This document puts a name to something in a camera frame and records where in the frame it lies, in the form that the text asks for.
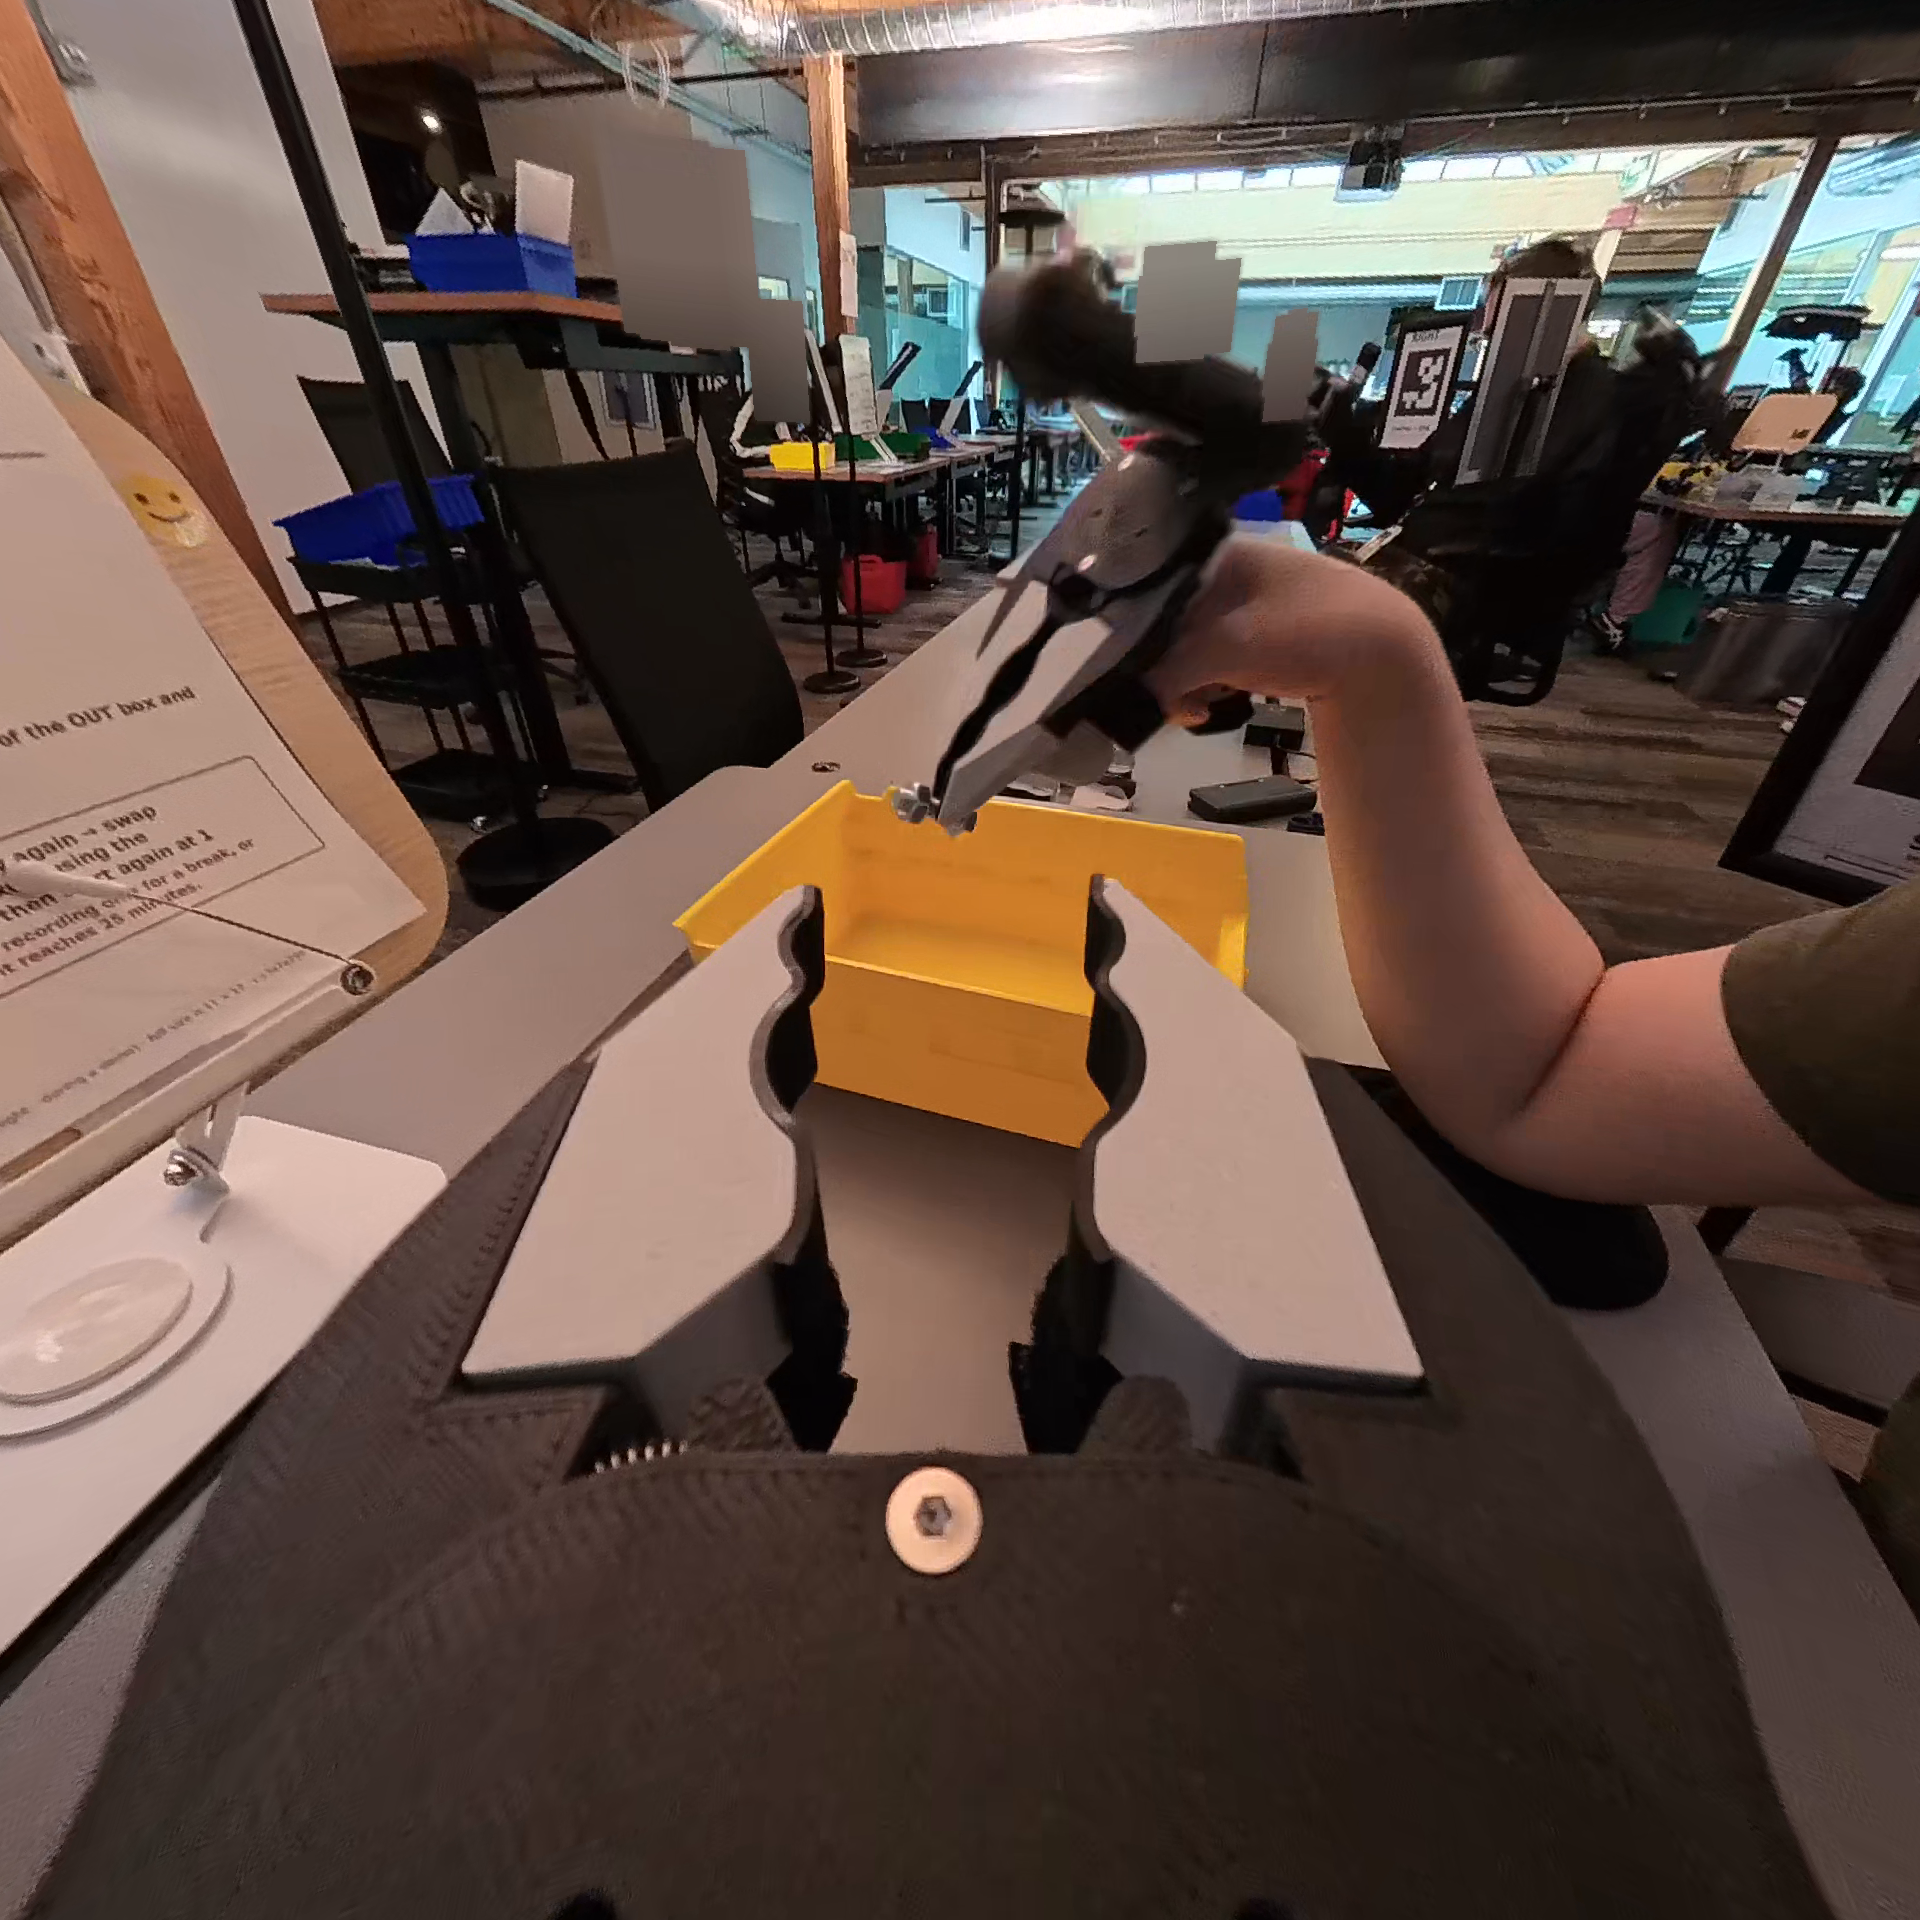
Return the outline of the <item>wooden office desk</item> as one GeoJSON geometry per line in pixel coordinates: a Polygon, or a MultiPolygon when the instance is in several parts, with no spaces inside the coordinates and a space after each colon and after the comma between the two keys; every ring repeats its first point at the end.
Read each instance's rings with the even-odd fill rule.
{"type": "Polygon", "coordinates": [[[790,474],[746,455],[744,497],[798,503],[810,534],[810,485],[832,485],[832,519],[845,553],[904,553],[932,532],[937,562],[992,567],[1039,530],[1044,509],[1066,493],[1096,459],[1085,430],[1069,421],[1025,421],[1023,430],[961,439],[901,436],[879,452],[876,442],[842,439],[830,471],[790,474]]]}

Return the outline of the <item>blue plastic storage bin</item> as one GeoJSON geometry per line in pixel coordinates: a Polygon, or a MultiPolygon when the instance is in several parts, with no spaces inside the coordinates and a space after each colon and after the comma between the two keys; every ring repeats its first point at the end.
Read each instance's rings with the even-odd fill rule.
{"type": "Polygon", "coordinates": [[[415,231],[405,243],[415,284],[445,297],[542,294],[574,299],[577,277],[568,243],[516,231],[415,231]]]}
{"type": "MultiPolygon", "coordinates": [[[[473,481],[464,474],[431,475],[424,483],[441,529],[450,534],[485,519],[473,481]]],[[[399,550],[415,545],[415,519],[399,483],[384,483],[336,497],[318,507],[273,522],[298,562],[398,567],[399,550]]]]}

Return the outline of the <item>printed instruction sheet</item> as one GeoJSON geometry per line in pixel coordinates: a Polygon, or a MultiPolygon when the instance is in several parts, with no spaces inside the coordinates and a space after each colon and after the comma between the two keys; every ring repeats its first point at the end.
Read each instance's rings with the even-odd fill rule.
{"type": "Polygon", "coordinates": [[[417,901],[285,749],[30,381],[2,462],[4,1181],[222,1094],[417,901]]]}

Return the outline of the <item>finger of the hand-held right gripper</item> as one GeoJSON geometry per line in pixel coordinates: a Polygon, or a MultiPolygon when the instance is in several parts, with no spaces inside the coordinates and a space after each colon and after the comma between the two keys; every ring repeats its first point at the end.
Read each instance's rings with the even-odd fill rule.
{"type": "Polygon", "coordinates": [[[1111,749],[1136,749],[1164,727],[1164,706],[1144,678],[1144,631],[1103,614],[1061,623],[1044,614],[1020,642],[1002,619],[976,659],[948,742],[932,771],[932,823],[972,831],[981,809],[1008,782],[1088,764],[1096,775],[1111,749]]]}
{"type": "Polygon", "coordinates": [[[1064,765],[1069,706],[1088,685],[1088,619],[1055,611],[1038,578],[998,583],[944,635],[932,791],[993,797],[1014,778],[1064,765]]]}

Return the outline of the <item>yellow undivided bin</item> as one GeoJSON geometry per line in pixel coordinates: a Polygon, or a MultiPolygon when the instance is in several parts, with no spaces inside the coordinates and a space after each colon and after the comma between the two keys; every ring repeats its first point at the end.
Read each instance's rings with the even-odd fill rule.
{"type": "Polygon", "coordinates": [[[972,831],[901,823],[828,788],[677,917],[706,957],[769,901],[823,895],[810,1003],[825,1087],[1077,1147],[1106,1110],[1088,1077],[1088,890],[1119,879],[1232,985],[1246,979],[1236,834],[997,801],[972,831]]]}

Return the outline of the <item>person's right hand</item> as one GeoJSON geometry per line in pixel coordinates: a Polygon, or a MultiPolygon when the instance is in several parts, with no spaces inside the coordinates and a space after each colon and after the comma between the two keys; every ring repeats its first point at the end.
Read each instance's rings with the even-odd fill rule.
{"type": "Polygon", "coordinates": [[[1170,721],[1194,725],[1232,695],[1343,714],[1453,698],[1428,614],[1374,571],[1249,534],[1230,537],[1143,674],[1170,721]]]}

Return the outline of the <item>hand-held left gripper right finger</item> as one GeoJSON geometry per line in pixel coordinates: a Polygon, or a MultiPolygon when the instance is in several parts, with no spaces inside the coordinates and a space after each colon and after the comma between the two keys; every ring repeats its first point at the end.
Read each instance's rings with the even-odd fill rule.
{"type": "Polygon", "coordinates": [[[1088,1077],[1063,1255],[1010,1347],[1033,1453],[1121,1380],[1176,1390],[1207,1453],[1266,1450],[1282,1388],[1415,1402],[1426,1369],[1305,1053],[1118,878],[1088,887],[1088,1077]]]}

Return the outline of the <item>person's right forearm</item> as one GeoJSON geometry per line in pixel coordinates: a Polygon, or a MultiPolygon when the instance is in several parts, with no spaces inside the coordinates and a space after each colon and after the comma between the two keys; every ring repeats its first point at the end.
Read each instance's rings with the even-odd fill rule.
{"type": "Polygon", "coordinates": [[[1350,982],[1442,1139],[1580,1202],[1868,1197],[1736,1047],[1722,980],[1746,945],[1607,966],[1510,831],[1444,667],[1392,659],[1302,702],[1350,982]]]}

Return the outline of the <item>framed black-white marker sign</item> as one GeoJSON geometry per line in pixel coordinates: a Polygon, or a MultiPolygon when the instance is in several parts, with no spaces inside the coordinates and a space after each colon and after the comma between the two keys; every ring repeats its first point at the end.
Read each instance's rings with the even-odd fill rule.
{"type": "Polygon", "coordinates": [[[1830,905],[1916,878],[1916,519],[1852,613],[1718,866],[1830,905]]]}
{"type": "Polygon", "coordinates": [[[1460,362],[1473,329],[1466,309],[1409,309],[1390,353],[1376,443],[1384,451],[1421,449],[1453,404],[1460,362]]]}

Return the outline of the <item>black stanchion post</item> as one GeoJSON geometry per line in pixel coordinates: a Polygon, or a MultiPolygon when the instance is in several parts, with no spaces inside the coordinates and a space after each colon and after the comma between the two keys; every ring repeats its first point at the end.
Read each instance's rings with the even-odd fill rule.
{"type": "Polygon", "coordinates": [[[823,666],[806,671],[802,691],[821,700],[848,700],[861,691],[861,677],[845,666],[834,650],[834,631],[841,622],[839,565],[841,545],[832,519],[832,485],[816,478],[810,485],[810,550],[818,571],[818,623],[823,629],[823,666]]]}

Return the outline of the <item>tall wooden-top standing desk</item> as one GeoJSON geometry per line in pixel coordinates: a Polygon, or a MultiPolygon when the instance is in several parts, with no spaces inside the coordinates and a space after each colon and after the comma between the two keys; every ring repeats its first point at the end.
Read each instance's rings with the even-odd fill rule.
{"type": "Polygon", "coordinates": [[[485,519],[458,532],[464,559],[456,559],[473,626],[511,684],[505,700],[525,735],[521,761],[542,791],[580,786],[591,791],[637,791],[636,772],[620,782],[568,764],[559,718],[544,689],[544,667],[521,590],[540,586],[511,523],[488,481],[488,465],[473,443],[473,426],[456,395],[448,362],[452,345],[494,345],[510,340],[533,367],[553,367],[570,387],[580,373],[644,373],[649,378],[719,378],[740,373],[740,353],[654,349],[637,342],[617,321],[613,305],[562,299],[554,294],[372,294],[369,309],[381,340],[412,340],[420,349],[424,383],[448,433],[448,459],[455,474],[471,478],[485,519]]]}

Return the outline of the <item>black mesh office chair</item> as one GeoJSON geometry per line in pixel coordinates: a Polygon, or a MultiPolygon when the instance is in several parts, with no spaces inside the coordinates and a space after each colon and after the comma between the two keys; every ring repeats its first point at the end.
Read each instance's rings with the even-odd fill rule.
{"type": "Polygon", "coordinates": [[[798,685],[694,445],[488,481],[649,809],[802,742],[798,685]]]}

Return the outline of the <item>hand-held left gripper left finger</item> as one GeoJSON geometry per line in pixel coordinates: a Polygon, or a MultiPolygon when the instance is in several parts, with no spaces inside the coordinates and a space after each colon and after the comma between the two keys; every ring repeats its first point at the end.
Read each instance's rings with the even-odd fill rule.
{"type": "Polygon", "coordinates": [[[799,1450],[853,1404],[848,1303],[798,1121],[825,901],[794,885],[598,1047],[464,1357],[480,1388],[610,1385],[660,1437],[757,1382],[799,1450]]]}

